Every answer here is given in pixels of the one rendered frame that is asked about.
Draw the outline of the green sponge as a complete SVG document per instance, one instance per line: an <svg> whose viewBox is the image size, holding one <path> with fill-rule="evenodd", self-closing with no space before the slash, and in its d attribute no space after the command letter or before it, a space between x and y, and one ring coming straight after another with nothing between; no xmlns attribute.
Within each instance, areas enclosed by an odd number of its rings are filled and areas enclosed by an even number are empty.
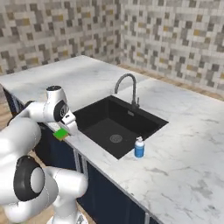
<svg viewBox="0 0 224 224"><path fill-rule="evenodd" d="M59 141L62 141L62 140L64 140L66 137L69 136L69 133L68 133L65 129L60 128L60 129L58 129L56 132L54 132L53 135L54 135L54 137L55 137L56 139L58 139Z"/></svg>

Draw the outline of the black sink basin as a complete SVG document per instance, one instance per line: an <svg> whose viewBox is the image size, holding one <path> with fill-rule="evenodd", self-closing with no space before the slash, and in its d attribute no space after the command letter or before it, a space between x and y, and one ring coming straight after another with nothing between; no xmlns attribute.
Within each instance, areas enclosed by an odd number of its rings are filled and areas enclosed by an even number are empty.
<svg viewBox="0 0 224 224"><path fill-rule="evenodd" d="M120 159L135 147L138 137L146 140L168 122L110 95L73 112L78 130Z"/></svg>

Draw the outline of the blue soap dispenser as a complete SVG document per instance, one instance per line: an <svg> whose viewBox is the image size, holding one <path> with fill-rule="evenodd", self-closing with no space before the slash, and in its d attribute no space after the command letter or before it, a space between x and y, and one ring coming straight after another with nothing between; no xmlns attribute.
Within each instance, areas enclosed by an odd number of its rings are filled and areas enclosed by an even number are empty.
<svg viewBox="0 0 224 224"><path fill-rule="evenodd" d="M136 158L141 158L144 155L144 140L141 136L136 139L134 153Z"/></svg>

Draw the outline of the dark grey curved tap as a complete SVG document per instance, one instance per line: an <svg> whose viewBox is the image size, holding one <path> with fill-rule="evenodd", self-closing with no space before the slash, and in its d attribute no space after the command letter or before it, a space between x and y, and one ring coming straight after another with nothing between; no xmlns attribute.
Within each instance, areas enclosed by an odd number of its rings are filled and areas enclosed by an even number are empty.
<svg viewBox="0 0 224 224"><path fill-rule="evenodd" d="M137 80L136 80L136 77L132 73L126 73L119 78L119 80L115 84L115 93L116 94L118 93L119 85L121 84L122 80L124 80L126 77L130 77L133 81L131 107L133 109L138 109L139 108L139 99L137 98Z"/></svg>

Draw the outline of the navy cupboard door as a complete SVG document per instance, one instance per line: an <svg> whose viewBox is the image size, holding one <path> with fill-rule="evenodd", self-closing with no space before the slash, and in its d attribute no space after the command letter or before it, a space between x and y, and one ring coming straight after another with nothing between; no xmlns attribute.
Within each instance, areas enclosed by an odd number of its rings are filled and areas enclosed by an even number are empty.
<svg viewBox="0 0 224 224"><path fill-rule="evenodd" d="M96 224L144 224L144 210L87 163L88 188L78 199Z"/></svg>
<svg viewBox="0 0 224 224"><path fill-rule="evenodd" d="M74 150L64 141L58 140L53 131L42 122L38 123L41 139L35 147L35 153L47 166L76 170Z"/></svg>
<svg viewBox="0 0 224 224"><path fill-rule="evenodd" d="M19 101L13 94L3 89L4 95L10 107L10 112L13 116L16 116L24 109L24 104Z"/></svg>

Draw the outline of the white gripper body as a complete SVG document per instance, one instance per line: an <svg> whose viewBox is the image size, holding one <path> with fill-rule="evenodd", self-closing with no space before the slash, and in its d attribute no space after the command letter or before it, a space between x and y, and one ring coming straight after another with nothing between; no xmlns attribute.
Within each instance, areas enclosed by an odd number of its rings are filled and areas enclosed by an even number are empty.
<svg viewBox="0 0 224 224"><path fill-rule="evenodd" d="M64 129L71 135L74 136L78 130L77 123L73 118L63 119Z"/></svg>

